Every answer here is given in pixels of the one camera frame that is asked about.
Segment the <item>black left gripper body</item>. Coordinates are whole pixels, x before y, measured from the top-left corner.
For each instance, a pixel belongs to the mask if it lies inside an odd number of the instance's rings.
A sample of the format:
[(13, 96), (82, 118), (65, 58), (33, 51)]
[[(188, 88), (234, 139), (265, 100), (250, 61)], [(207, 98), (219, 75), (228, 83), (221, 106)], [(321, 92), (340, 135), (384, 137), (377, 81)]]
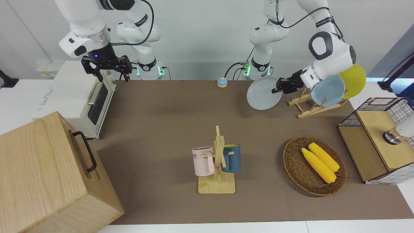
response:
[(298, 89), (303, 88), (305, 86), (304, 82), (300, 77), (302, 72), (303, 70), (299, 70), (293, 73), (291, 77), (285, 78), (286, 82), (283, 86), (281, 86), (284, 90), (284, 94), (291, 94), (297, 92)]

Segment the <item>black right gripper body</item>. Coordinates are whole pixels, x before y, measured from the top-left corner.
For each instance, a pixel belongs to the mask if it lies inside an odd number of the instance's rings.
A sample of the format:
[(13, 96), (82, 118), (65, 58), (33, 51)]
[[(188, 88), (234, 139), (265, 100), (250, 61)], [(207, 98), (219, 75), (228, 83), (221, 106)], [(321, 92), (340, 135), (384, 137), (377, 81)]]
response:
[(94, 75), (96, 67), (99, 67), (101, 70), (115, 70), (120, 73), (122, 64), (130, 64), (131, 73), (133, 72), (129, 58), (126, 55), (117, 57), (111, 45), (89, 52), (87, 56), (83, 56), (81, 64), (85, 72), (92, 75)]

